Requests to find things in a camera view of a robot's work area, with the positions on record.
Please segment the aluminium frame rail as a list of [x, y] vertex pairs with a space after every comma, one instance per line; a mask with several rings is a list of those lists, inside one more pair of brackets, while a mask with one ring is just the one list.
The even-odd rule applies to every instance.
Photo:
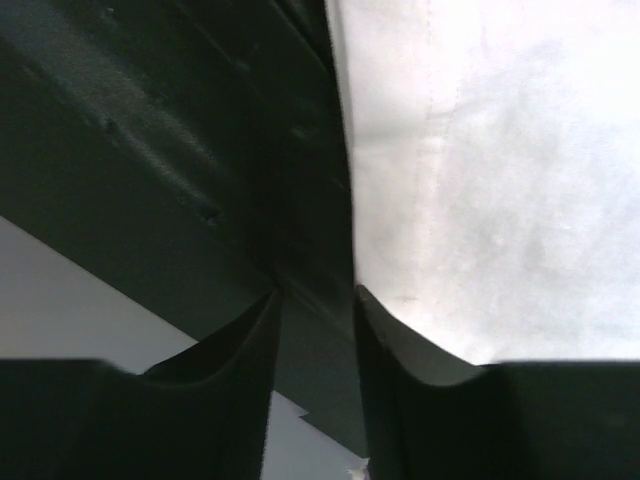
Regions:
[[365, 453], [323, 2], [3, 2], [1, 213], [195, 339], [278, 289], [276, 390]]

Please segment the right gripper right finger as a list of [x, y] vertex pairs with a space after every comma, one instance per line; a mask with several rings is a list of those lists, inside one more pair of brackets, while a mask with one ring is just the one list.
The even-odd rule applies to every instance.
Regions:
[[374, 479], [635, 479], [639, 365], [471, 365], [364, 287], [354, 333]]

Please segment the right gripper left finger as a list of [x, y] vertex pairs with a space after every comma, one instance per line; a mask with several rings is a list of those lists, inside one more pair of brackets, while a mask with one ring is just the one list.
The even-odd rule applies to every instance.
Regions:
[[1, 364], [5, 479], [257, 479], [280, 338], [270, 292], [136, 375], [93, 359]]

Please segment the white printed t-shirt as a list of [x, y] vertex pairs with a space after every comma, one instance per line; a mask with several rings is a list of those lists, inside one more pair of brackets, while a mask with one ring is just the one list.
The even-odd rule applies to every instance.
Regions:
[[472, 364], [639, 356], [639, 5], [330, 1], [357, 281]]

